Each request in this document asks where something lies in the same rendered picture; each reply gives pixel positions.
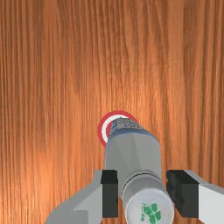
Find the clear plastic bottle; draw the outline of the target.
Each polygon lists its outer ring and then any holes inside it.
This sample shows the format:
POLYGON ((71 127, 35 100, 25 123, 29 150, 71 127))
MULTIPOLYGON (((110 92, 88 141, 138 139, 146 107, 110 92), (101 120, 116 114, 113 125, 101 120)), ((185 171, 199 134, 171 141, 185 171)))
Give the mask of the clear plastic bottle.
POLYGON ((112 122, 105 168, 116 170, 127 224, 173 224, 174 206, 162 181, 158 140, 128 118, 112 122))

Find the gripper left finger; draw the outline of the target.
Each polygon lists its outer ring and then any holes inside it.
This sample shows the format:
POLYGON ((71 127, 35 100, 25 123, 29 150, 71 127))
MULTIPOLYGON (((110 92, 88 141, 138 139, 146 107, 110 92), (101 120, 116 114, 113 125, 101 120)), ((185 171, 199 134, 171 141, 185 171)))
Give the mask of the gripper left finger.
POLYGON ((51 211, 45 224, 101 224, 117 217, 117 171, 98 170, 89 185, 51 211))

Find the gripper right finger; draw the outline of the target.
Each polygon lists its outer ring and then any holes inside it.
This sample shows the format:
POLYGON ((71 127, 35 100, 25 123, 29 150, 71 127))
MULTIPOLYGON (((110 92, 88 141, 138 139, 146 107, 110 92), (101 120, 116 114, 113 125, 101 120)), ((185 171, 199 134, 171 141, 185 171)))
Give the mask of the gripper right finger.
POLYGON ((168 170, 166 190, 179 214, 204 224, 224 224, 224 188, 191 170, 168 170))

